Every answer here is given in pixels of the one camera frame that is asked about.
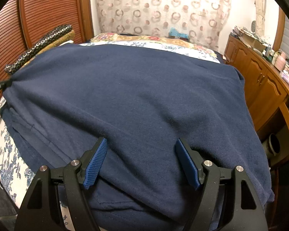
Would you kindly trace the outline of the navy blue garment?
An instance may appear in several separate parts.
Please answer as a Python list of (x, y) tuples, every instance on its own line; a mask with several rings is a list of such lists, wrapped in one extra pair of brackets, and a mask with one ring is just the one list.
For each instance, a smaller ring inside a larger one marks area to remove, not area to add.
[(67, 165), (99, 137), (108, 150), (87, 201), (106, 230), (182, 230), (196, 202), (175, 153), (243, 166), (261, 204), (274, 199), (267, 157), (233, 66), (134, 46), (66, 44), (11, 76), (1, 117), (36, 172)]

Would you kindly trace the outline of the blue floral white blanket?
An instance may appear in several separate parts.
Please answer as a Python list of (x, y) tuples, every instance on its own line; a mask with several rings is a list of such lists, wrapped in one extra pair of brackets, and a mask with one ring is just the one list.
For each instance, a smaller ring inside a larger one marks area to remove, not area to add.
[(41, 165), (65, 166), (108, 141), (86, 191), (112, 230), (181, 230), (189, 190), (174, 145), (196, 137), (196, 79), (220, 63), (122, 45), (56, 47), (17, 71), (0, 99), (0, 181), (21, 205)]

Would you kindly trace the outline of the wooden louvered wardrobe door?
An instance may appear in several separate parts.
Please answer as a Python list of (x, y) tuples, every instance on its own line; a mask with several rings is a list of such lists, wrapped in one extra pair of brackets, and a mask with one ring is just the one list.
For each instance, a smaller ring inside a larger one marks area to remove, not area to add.
[(91, 1), (8, 0), (0, 11), (0, 81), (6, 64), (61, 24), (72, 25), (75, 43), (93, 38)]

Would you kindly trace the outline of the black dotted folded cloth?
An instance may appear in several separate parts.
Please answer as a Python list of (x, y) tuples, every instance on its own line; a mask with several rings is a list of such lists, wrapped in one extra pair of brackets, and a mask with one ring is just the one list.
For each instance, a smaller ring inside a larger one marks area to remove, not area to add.
[(24, 51), (13, 64), (8, 64), (4, 68), (4, 72), (8, 75), (14, 74), (23, 66), (32, 61), (36, 55), (41, 54), (49, 49), (60, 46), (61, 44), (73, 41), (75, 31), (71, 24), (63, 24), (49, 31), (31, 48)]

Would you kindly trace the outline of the wooden sideboard cabinet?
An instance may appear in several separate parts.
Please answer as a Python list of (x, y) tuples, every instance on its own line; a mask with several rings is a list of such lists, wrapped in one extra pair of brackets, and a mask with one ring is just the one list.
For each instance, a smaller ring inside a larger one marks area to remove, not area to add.
[(280, 152), (271, 158), (277, 166), (289, 160), (289, 85), (276, 68), (248, 48), (238, 38), (229, 35), (224, 55), (245, 79), (245, 100), (255, 131), (261, 141), (275, 134)]

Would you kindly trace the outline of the lilac pouch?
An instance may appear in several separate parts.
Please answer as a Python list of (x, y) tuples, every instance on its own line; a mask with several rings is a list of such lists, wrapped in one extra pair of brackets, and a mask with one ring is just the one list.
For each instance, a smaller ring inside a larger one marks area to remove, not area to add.
[(289, 73), (286, 70), (280, 72), (281, 78), (289, 85)]

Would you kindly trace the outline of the pink jar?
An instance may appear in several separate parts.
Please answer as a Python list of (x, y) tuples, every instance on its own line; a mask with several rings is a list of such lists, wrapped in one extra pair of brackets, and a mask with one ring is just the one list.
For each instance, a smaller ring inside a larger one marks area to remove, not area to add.
[(276, 57), (276, 61), (274, 66), (276, 67), (276, 69), (278, 69), (279, 71), (283, 71), (286, 65), (286, 53), (283, 51), (278, 51), (277, 52), (277, 57)]

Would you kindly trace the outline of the cardboard box with clutter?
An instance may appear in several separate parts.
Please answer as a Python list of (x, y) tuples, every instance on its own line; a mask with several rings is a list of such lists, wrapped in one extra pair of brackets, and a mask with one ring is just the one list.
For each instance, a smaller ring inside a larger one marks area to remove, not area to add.
[(258, 35), (247, 30), (245, 27), (234, 27), (234, 32), (237, 34), (239, 39), (249, 48), (257, 49), (260, 52), (269, 47), (269, 44), (258, 37)]

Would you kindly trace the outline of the turquoise cloth item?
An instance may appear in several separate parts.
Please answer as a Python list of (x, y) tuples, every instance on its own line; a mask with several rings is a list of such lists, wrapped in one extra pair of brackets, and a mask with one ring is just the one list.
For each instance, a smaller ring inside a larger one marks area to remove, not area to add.
[(178, 30), (175, 28), (171, 28), (169, 30), (169, 37), (173, 38), (182, 38), (182, 39), (189, 39), (189, 36), (185, 33), (180, 33)]

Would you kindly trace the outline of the circle patterned curtain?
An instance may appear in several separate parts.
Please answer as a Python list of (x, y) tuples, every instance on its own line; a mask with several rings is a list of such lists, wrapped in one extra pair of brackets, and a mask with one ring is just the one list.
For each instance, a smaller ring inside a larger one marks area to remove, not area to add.
[(171, 29), (217, 51), (231, 0), (96, 0), (101, 32), (167, 37)]

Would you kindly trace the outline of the tied beige curtain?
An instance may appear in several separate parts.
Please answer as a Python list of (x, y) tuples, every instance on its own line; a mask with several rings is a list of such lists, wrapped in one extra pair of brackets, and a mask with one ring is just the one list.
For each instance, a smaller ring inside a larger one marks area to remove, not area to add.
[(256, 34), (261, 38), (265, 33), (266, 0), (255, 0)]

